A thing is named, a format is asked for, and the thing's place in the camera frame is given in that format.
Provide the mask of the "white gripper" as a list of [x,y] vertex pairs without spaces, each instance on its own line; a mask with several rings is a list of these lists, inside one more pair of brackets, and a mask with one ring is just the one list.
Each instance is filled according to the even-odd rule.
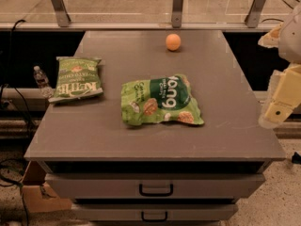
[[283,24],[261,36],[258,45],[278,48],[279,56],[291,62],[283,72],[273,71],[268,95],[261,108],[259,125],[274,129],[301,105],[301,4],[293,9]]

